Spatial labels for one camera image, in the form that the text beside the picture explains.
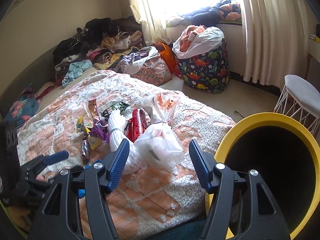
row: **curtain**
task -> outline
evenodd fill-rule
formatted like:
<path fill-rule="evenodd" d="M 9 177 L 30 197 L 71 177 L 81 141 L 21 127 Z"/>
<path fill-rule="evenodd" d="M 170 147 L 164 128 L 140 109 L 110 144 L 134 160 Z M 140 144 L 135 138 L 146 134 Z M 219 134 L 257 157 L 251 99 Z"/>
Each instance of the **curtain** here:
<path fill-rule="evenodd" d="M 149 46 L 158 41 L 170 44 L 161 0 L 129 0 L 129 2 L 134 18 L 142 24 L 146 45 Z"/>
<path fill-rule="evenodd" d="M 304 0 L 243 0 L 241 5 L 243 79 L 282 88 L 285 75 L 303 77 L 309 38 Z"/>

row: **yellow trash can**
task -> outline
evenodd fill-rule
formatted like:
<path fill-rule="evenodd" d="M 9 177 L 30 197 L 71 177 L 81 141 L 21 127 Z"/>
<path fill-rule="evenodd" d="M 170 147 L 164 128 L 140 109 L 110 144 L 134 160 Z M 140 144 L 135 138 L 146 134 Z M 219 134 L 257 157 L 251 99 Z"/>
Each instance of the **yellow trash can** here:
<path fill-rule="evenodd" d="M 259 171 L 284 214 L 291 239 L 312 215 L 317 215 L 314 212 L 320 201 L 320 148 L 296 120 L 276 113 L 246 117 L 226 134 L 214 157 L 235 171 Z M 207 212 L 212 198 L 206 194 Z"/>

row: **gray stool seat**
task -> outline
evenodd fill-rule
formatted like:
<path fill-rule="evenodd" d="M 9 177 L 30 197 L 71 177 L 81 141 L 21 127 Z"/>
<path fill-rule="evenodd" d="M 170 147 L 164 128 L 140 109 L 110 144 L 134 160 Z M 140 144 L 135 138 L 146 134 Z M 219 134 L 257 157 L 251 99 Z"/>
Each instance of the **gray stool seat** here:
<path fill-rule="evenodd" d="M 320 93 L 313 85 L 296 75 L 286 75 L 284 83 L 289 94 L 303 109 L 320 117 Z"/>

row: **gray headboard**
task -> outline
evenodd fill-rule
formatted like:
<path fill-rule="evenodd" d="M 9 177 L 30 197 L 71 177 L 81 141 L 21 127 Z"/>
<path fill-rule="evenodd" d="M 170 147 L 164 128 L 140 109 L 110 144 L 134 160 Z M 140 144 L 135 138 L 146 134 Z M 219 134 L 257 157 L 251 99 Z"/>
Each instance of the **gray headboard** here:
<path fill-rule="evenodd" d="M 55 47 L 42 54 L 25 68 L 6 88 L 0 96 L 0 114 L 2 119 L 9 112 L 12 103 L 30 83 L 32 91 L 37 92 L 45 83 L 53 81 L 55 77 L 53 55 Z"/>

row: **blanket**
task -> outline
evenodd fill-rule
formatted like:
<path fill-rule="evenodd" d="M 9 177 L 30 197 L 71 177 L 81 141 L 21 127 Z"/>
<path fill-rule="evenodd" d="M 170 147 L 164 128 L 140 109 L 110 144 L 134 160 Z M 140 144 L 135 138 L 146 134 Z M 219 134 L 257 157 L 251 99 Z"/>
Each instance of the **blanket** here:
<path fill-rule="evenodd" d="M 86 112 L 87 100 L 97 98 L 98 111 L 114 103 L 130 104 L 124 112 L 128 120 L 140 100 L 151 93 L 163 92 L 180 99 L 171 123 L 184 149 L 184 161 L 169 169 L 150 166 L 122 176 L 119 187 L 107 196 L 110 213 L 121 240 L 148 236 L 191 220 L 205 211 L 204 190 L 192 165 L 188 143 L 197 139 L 203 151 L 214 154 L 233 120 L 180 91 L 164 90 L 127 74 L 110 70 L 91 73 L 66 91 L 52 104 L 33 116 L 18 132 L 18 154 L 24 164 L 36 156 L 67 150 L 70 157 L 46 167 L 43 175 L 52 177 L 62 168 L 82 164 L 80 147 L 83 134 L 75 132 L 77 118 Z M 103 159 L 110 152 L 101 143 L 90 153 L 90 162 Z M 91 238 L 85 198 L 80 200 L 84 235 Z"/>

